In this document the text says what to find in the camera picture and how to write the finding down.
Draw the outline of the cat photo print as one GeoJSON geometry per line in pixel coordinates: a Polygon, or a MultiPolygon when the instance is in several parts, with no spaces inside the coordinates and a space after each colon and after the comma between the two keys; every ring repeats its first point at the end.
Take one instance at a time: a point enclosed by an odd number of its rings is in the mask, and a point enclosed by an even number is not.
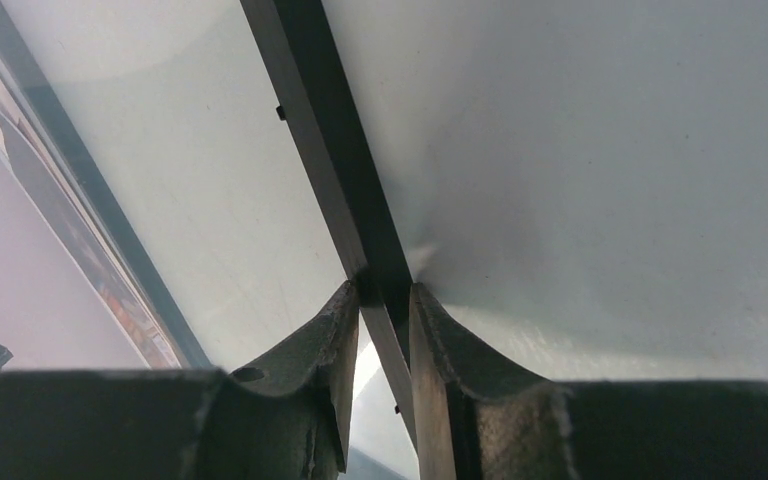
{"type": "Polygon", "coordinates": [[[144,363],[161,369],[187,366],[189,362],[137,294],[109,242],[1,74],[0,150],[14,178],[144,363]]]}

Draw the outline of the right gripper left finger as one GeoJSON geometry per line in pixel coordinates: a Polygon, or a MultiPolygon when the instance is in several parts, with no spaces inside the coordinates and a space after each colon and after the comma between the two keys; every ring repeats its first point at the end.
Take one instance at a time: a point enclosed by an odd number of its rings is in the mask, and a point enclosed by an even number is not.
{"type": "Polygon", "coordinates": [[[230,373],[0,373],[0,479],[334,479],[347,468],[358,316],[344,283],[230,373]]]}

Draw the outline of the black picture frame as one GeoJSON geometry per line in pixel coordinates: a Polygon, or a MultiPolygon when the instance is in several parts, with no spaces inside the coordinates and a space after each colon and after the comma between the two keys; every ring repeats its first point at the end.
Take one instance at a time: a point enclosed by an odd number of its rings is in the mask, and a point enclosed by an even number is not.
{"type": "MultiPolygon", "coordinates": [[[[40,65],[0,1],[0,74],[56,164],[87,208],[163,331],[189,362],[213,364],[176,306],[40,65]]],[[[368,339],[359,353],[355,389],[375,376],[394,391],[391,418],[415,439],[406,335],[411,281],[378,174],[319,1],[236,1],[255,40],[326,222],[345,278],[362,295],[368,339]]]]}

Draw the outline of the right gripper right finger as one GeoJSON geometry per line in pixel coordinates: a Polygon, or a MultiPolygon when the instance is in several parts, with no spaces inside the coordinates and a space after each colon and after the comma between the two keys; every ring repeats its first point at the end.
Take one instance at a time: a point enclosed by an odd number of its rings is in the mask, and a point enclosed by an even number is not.
{"type": "Polygon", "coordinates": [[[768,479],[768,382],[553,381],[421,284],[409,321],[424,479],[768,479]]]}

